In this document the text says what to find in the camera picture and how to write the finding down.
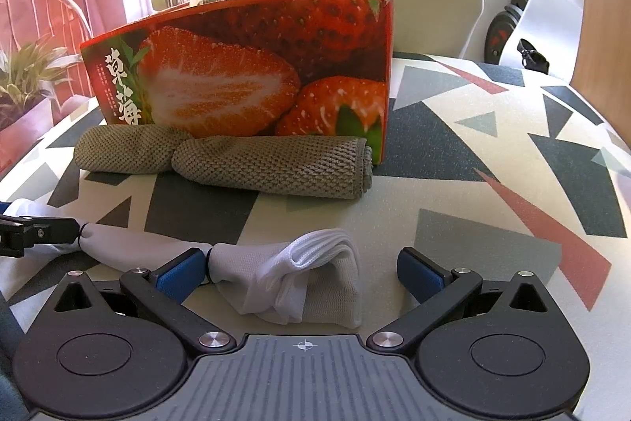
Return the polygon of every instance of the rolled towel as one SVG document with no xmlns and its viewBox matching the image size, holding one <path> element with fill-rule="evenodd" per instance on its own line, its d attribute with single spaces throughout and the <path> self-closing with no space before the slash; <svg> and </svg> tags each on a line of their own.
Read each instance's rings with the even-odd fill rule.
<svg viewBox="0 0 631 421">
<path fill-rule="evenodd" d="M 282 195 L 359 198 L 372 185 L 372 151 L 348 136 L 211 136 L 183 142 L 173 169 L 200 184 Z"/>
<path fill-rule="evenodd" d="M 175 149 L 190 138 L 164 125 L 97 125 L 79 138 L 75 162 L 90 172 L 166 172 Z"/>
</svg>

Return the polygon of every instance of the white cloth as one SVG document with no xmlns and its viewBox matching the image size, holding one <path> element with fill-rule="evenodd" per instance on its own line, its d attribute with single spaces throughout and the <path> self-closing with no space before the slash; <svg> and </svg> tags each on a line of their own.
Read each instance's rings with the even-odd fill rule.
<svg viewBox="0 0 631 421">
<path fill-rule="evenodd" d="M 583 10 L 572 0 L 528 0 L 504 46 L 500 65 L 524 68 L 517 44 L 525 38 L 550 62 L 548 74 L 569 84 L 579 51 L 582 20 Z"/>
<path fill-rule="evenodd" d="M 6 216 L 64 217 L 63 210 L 23 198 Z M 270 322 L 361 324 L 357 249 L 343 230 L 319 230 L 291 243 L 240 247 L 180 241 L 148 232 L 77 220 L 81 237 L 67 245 L 35 245 L 24 257 L 0 257 L 2 293 L 11 297 L 48 262 L 62 254 L 84 251 L 99 262 L 125 272 L 141 266 L 157 269 L 190 248 L 209 257 L 210 275 L 219 292 L 240 314 L 257 314 Z"/>
<path fill-rule="evenodd" d="M 208 265 L 211 280 L 239 314 L 280 324 L 333 322 L 355 328 L 362 322 L 358 252 L 342 229 L 318 230 L 290 243 L 218 243 Z"/>
</svg>

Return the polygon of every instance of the gray triangle pattern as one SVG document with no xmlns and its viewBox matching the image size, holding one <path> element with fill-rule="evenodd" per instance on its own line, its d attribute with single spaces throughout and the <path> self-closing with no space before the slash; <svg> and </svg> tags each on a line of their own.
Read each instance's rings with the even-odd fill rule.
<svg viewBox="0 0 631 421">
<path fill-rule="evenodd" d="M 614 157 L 607 149 L 599 150 L 596 155 L 592 157 L 592 161 L 611 170 L 612 172 L 631 178 L 631 172 L 629 172 L 629 170 L 627 170 L 624 165 L 619 162 L 619 160 L 617 160 L 616 157 Z"/>
<path fill-rule="evenodd" d="M 53 259 L 31 277 L 8 301 L 9 306 L 20 303 L 27 298 L 59 284 L 66 273 L 74 269 L 85 271 L 99 262 L 83 252 L 62 254 Z"/>
<path fill-rule="evenodd" d="M 401 85 L 394 102 L 394 110 L 416 104 L 446 91 L 470 84 L 469 81 L 451 73 L 436 70 L 405 67 Z"/>
<path fill-rule="evenodd" d="M 613 134 L 613 132 L 611 131 L 607 131 L 607 134 L 609 135 L 609 139 L 611 140 L 611 143 L 616 145 L 616 147 L 618 147 L 619 149 L 624 150 L 627 154 L 631 154 L 629 147 L 627 146 L 626 143 L 624 143 L 623 140 L 621 140 L 621 138 L 619 138 L 616 134 Z"/>
<path fill-rule="evenodd" d="M 546 119 L 548 120 L 548 134 L 551 138 L 556 138 L 566 126 L 573 111 L 547 95 L 543 96 L 543 105 L 546 110 Z"/>
<path fill-rule="evenodd" d="M 559 243 L 423 209 L 414 248 L 446 269 L 464 266 L 490 280 L 528 269 L 547 284 L 561 262 Z"/>
<path fill-rule="evenodd" d="M 54 208 L 61 208 L 79 198 L 79 175 L 80 170 L 75 160 L 72 159 L 65 169 L 65 172 L 55 186 L 55 190 L 48 199 L 48 205 Z"/>
<path fill-rule="evenodd" d="M 127 228 L 129 226 L 130 208 L 131 197 L 128 197 L 126 200 L 123 200 L 120 204 L 113 208 L 109 213 L 105 214 L 105 216 L 97 221 L 97 223 L 100 223 L 101 225 L 110 225 L 112 227 Z"/>
<path fill-rule="evenodd" d="M 483 115 L 472 116 L 471 118 L 465 118 L 456 123 L 497 138 L 497 123 L 495 121 L 494 111 L 484 113 Z"/>
<path fill-rule="evenodd" d="M 37 157 L 40 156 L 40 151 L 39 149 L 34 148 L 33 150 L 31 150 L 26 157 L 24 157 L 24 163 L 30 163 L 31 161 L 34 161 L 37 159 Z"/>
<path fill-rule="evenodd" d="M 288 213 L 327 206 L 333 207 L 335 204 L 344 206 L 351 203 L 352 200 L 341 200 L 339 198 L 299 197 L 294 195 L 287 195 L 286 199 Z"/>
<path fill-rule="evenodd" d="M 59 179 L 55 172 L 46 163 L 43 163 L 15 190 L 13 195 L 7 199 L 7 202 L 12 202 L 18 198 L 37 200 L 42 195 L 53 191 L 58 181 Z"/>
<path fill-rule="evenodd" d="M 118 186 L 124 180 L 131 177 L 128 173 L 90 172 L 85 176 L 85 180 Z"/>
</svg>

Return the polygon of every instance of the black clamp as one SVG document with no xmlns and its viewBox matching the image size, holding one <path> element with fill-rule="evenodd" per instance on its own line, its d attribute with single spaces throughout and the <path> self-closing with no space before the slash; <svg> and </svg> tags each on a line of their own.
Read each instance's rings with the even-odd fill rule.
<svg viewBox="0 0 631 421">
<path fill-rule="evenodd" d="M 517 44 L 517 51 L 521 54 L 521 64 L 526 70 L 548 75 L 550 63 L 528 40 L 521 38 Z"/>
<path fill-rule="evenodd" d="M 328 410 L 327 419 L 349 419 L 345 410 L 365 419 L 370 403 L 392 421 L 570 421 L 588 380 L 585 350 L 529 271 L 484 281 L 405 248 L 397 275 L 419 306 L 365 344 L 355 335 L 237 344 L 181 306 L 204 273 L 204 254 L 191 249 L 119 281 L 67 274 L 13 361 L 32 419 L 264 421 L 278 411 L 279 421 L 304 421 Z"/>
<path fill-rule="evenodd" d="M 34 245 L 74 243 L 80 227 L 74 218 L 0 214 L 0 256 L 24 257 Z"/>
</svg>

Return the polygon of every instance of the strawberry box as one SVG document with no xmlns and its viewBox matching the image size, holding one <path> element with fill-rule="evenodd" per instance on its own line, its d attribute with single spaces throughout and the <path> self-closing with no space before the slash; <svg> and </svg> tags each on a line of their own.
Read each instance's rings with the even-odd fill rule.
<svg viewBox="0 0 631 421">
<path fill-rule="evenodd" d="M 212 135 L 352 135 L 383 159 L 392 0 L 221 0 L 81 53 L 107 123 Z"/>
</svg>

